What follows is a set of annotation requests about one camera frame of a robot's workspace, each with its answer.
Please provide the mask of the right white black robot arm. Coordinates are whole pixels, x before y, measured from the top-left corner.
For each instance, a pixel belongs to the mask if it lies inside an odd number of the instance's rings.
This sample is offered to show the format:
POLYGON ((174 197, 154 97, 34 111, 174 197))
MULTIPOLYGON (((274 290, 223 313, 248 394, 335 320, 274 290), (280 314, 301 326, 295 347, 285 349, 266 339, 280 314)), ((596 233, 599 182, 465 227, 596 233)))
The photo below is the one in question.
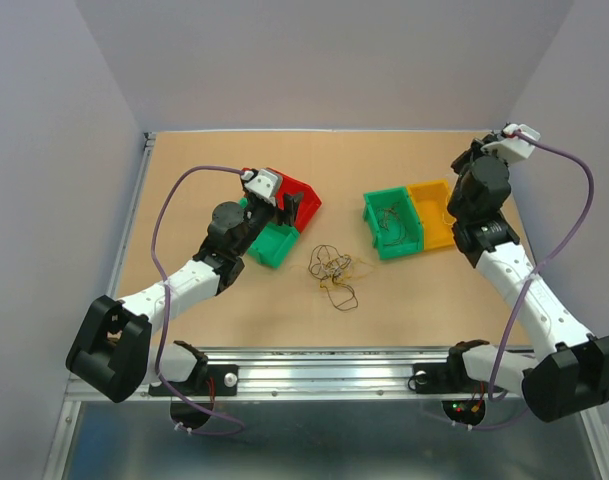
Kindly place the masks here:
POLYGON ((552 422, 609 401, 609 336, 597 337, 577 320, 541 275, 575 233, 533 263, 502 213, 510 167, 535 149, 553 150, 527 125, 509 124, 473 140, 451 165, 457 181, 447 210, 455 244, 511 314, 498 345, 461 347, 444 378, 456 390, 484 381, 489 400, 516 394, 538 419, 552 422))

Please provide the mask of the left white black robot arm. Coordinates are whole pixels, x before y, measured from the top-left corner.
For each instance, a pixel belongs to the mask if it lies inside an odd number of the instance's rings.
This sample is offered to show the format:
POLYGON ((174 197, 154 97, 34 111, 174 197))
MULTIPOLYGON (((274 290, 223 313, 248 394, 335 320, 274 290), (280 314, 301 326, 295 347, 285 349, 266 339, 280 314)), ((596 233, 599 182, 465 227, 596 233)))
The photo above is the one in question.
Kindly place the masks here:
POLYGON ((206 382, 207 358, 186 342, 151 347, 172 319, 229 288, 244 268, 243 255, 270 223, 292 225, 304 195, 286 194, 281 205, 249 193, 246 205, 219 204, 199 251, 160 282, 115 300, 95 299, 67 355, 66 368, 115 403, 144 384, 166 381, 183 393, 206 382))

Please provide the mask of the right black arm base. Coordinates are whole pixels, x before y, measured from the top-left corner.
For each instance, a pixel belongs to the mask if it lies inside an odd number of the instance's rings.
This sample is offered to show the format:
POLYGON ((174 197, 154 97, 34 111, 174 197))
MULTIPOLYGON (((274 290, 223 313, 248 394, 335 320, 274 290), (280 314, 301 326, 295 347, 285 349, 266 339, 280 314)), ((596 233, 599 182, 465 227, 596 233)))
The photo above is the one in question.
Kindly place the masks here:
POLYGON ((486 387, 487 383, 468 376, 463 354, 473 348, 489 345, 485 340, 461 341, 448 349, 445 360, 415 363, 413 373, 407 381, 408 389, 422 395, 477 392, 479 387, 486 387))

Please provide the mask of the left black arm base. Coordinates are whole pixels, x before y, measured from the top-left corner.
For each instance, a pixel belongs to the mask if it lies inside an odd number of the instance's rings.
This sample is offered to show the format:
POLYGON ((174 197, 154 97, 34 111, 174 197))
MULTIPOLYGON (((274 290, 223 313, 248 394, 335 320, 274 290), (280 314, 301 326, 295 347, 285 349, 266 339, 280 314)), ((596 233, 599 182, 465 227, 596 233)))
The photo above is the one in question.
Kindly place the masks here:
POLYGON ((167 345, 159 367, 166 381, 187 397, 206 396, 211 387, 216 397, 237 395, 239 366, 212 363, 203 351, 186 342, 167 345))

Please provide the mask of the yellow plastic bin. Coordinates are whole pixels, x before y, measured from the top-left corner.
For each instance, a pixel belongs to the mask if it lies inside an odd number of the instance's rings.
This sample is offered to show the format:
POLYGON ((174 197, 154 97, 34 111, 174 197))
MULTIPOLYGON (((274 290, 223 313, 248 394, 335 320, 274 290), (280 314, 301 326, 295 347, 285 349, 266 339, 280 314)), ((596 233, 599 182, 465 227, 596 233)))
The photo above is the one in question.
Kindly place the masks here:
POLYGON ((408 185, 407 190, 423 228, 424 250, 454 247, 455 220, 447 210, 449 183, 445 179, 433 180, 408 185))

